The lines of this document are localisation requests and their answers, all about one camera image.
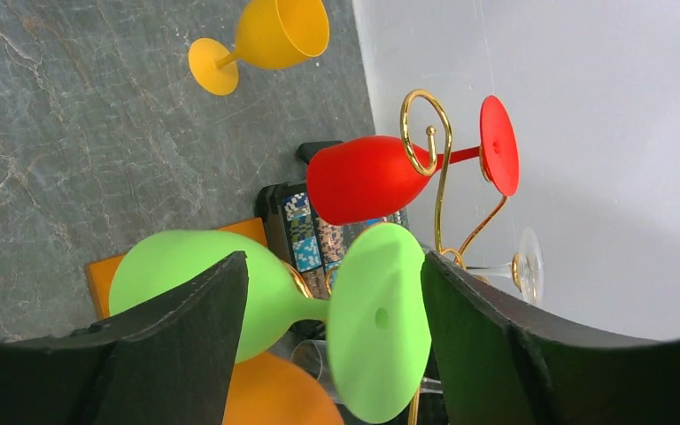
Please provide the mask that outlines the clear wine glass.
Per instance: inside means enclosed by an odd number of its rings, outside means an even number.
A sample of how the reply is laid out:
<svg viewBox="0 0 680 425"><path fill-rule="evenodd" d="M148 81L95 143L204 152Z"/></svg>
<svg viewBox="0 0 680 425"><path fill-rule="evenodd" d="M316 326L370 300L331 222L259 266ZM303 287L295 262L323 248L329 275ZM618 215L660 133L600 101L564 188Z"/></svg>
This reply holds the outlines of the clear wine glass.
<svg viewBox="0 0 680 425"><path fill-rule="evenodd" d="M525 302L541 307L545 294L545 263L540 242L532 228L525 228L517 252L504 265L494 267L467 266L470 274L509 279Z"/></svg>
<svg viewBox="0 0 680 425"><path fill-rule="evenodd" d="M399 385L402 383L392 373L391 367L384 366L390 354L385 350L365 349L361 354L359 366L364 375L356 375L361 378L360 384L355 384L350 391L342 393L336 387L336 381L329 366L327 342L325 340L305 340L301 342L291 353L290 361L303 368L310 376L325 389L330 397L338 404L347 405L348 401L358 402L361 397L371 400L388 399L389 403L401 404L407 390L411 385Z"/></svg>

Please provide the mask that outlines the yellow wine glass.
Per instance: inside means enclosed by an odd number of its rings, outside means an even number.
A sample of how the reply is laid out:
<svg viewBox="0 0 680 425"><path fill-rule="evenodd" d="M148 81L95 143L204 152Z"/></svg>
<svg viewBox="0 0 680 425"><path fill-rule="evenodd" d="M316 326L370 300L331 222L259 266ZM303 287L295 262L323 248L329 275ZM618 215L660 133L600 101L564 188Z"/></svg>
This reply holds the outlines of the yellow wine glass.
<svg viewBox="0 0 680 425"><path fill-rule="evenodd" d="M236 25L234 48L199 38L189 47L189 70L202 89L226 96L238 85L238 60L281 70L319 57L329 38L328 13L321 0L251 1Z"/></svg>

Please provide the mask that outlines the black poker chip case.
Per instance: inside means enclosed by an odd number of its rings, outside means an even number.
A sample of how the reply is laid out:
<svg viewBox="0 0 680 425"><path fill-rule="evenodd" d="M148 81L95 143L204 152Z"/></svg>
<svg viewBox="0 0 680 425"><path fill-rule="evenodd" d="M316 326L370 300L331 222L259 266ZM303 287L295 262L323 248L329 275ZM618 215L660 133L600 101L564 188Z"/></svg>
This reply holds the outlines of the black poker chip case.
<svg viewBox="0 0 680 425"><path fill-rule="evenodd" d="M300 293L329 298L328 272L340 265L347 248L366 228L378 222L407 227L404 209L387 216L334 226L322 220L311 205L306 181L283 182L262 188L254 208L263 220L268 248L303 280Z"/></svg>

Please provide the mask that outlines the green wine glass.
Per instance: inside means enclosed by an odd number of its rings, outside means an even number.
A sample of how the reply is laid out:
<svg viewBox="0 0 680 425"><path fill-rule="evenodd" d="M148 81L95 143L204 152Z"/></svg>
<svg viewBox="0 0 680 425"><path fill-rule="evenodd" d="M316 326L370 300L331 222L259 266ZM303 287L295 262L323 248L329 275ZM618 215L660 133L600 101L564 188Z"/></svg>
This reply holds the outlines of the green wine glass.
<svg viewBox="0 0 680 425"><path fill-rule="evenodd" d="M303 295L267 247L223 230L167 230L143 239L120 262L109 292L124 312L194 278L232 252L246 256L248 290L236 360L276 343L301 320L326 325L336 392L359 419L391 420L416 394L431 336L421 290L424 252L404 227L364 230L336 270L328 299Z"/></svg>

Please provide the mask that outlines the orange wine glass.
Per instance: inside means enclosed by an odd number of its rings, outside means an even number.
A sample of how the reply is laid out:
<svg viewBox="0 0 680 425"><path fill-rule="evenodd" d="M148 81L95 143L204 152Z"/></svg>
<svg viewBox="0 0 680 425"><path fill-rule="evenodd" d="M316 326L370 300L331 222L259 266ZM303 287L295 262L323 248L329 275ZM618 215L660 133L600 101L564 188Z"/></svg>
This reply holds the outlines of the orange wine glass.
<svg viewBox="0 0 680 425"><path fill-rule="evenodd" d="M324 388L304 369L262 352L234 365L224 424L317 424L344 422Z"/></svg>

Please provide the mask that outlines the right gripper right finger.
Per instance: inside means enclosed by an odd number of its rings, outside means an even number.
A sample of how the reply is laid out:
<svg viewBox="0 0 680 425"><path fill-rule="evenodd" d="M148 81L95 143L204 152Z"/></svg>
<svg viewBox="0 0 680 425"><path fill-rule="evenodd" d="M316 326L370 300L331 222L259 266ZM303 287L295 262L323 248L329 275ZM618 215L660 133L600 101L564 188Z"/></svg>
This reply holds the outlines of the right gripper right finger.
<svg viewBox="0 0 680 425"><path fill-rule="evenodd" d="M680 339L561 318L435 252L421 286L451 423L680 424Z"/></svg>

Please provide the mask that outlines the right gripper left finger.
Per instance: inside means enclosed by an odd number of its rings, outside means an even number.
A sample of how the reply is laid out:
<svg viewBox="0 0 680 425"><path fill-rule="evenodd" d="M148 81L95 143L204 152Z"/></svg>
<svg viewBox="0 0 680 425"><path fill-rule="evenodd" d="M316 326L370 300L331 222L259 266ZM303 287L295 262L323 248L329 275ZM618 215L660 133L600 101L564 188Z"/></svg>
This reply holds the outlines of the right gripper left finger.
<svg viewBox="0 0 680 425"><path fill-rule="evenodd" d="M0 342L0 424L219 424L246 256L61 337Z"/></svg>

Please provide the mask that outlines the red wine glass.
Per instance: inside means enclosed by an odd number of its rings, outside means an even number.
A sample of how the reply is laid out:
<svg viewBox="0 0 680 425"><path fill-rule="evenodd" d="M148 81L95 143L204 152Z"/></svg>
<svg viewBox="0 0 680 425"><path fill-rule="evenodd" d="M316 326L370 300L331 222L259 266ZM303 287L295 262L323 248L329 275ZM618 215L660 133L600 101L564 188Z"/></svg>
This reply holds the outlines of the red wine glass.
<svg viewBox="0 0 680 425"><path fill-rule="evenodd" d="M436 130L429 127L429 146L413 143L408 113L416 98L427 100L444 126L446 141L452 126L442 105L426 90L404 98L399 136L369 135L318 151L310 159L306 186L312 207L332 225L345 225L390 215L410 204L446 164L472 158L481 162L487 178L504 197L519 186L520 160L514 128L498 97L487 96L481 106L478 146L450 155L436 151Z"/></svg>

